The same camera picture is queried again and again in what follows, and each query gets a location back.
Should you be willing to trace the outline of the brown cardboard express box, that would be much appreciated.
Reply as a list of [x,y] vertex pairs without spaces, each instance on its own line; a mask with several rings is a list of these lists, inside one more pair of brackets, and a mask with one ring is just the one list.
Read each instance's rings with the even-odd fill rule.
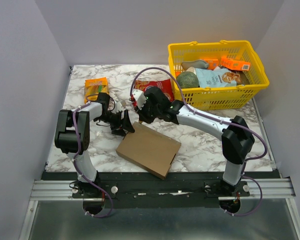
[[154,176],[165,179],[181,143],[139,122],[133,123],[134,133],[127,133],[116,149],[121,158]]

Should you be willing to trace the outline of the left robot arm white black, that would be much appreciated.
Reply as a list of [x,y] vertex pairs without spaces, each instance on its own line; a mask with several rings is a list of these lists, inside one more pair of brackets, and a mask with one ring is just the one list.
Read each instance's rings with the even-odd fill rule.
[[91,198],[100,194],[101,185],[98,183],[98,171],[88,153],[90,122],[104,122],[117,136],[124,137],[135,132],[128,110],[122,110],[116,101],[113,102],[113,109],[109,109],[110,100],[108,93],[101,92],[96,100],[88,100],[83,106],[73,110],[62,109],[58,113],[54,144],[71,159],[78,181],[85,183],[83,191]]

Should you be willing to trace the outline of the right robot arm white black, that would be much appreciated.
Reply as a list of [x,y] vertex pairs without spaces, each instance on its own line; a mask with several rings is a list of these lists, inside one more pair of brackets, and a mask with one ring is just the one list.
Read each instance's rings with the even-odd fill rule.
[[171,102],[162,90],[155,86],[145,92],[134,89],[131,97],[134,99],[134,109],[142,122],[151,124],[155,119],[160,119],[201,130],[219,139],[222,154],[226,159],[220,191],[226,196],[237,192],[246,156],[255,143],[242,117],[219,117],[198,110],[181,100]]

